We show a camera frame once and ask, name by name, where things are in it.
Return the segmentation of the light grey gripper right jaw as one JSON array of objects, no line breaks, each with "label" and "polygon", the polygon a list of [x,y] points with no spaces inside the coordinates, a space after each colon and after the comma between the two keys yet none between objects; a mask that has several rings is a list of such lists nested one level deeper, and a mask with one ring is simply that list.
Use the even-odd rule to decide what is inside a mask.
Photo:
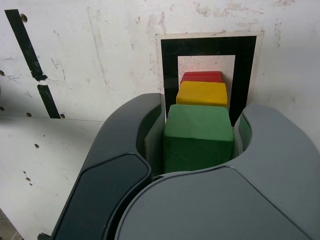
[{"label": "light grey gripper right jaw", "polygon": [[125,210],[117,240],[317,240],[320,152],[274,108],[252,103],[234,126],[237,156],[168,173]]}]

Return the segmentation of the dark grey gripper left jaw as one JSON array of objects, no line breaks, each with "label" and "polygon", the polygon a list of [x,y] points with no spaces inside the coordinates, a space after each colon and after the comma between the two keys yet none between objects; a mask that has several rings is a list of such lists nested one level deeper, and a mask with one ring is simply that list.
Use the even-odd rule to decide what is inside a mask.
[{"label": "dark grey gripper left jaw", "polygon": [[153,181],[145,138],[163,115],[160,93],[139,95],[101,126],[51,235],[112,240],[131,200]]}]

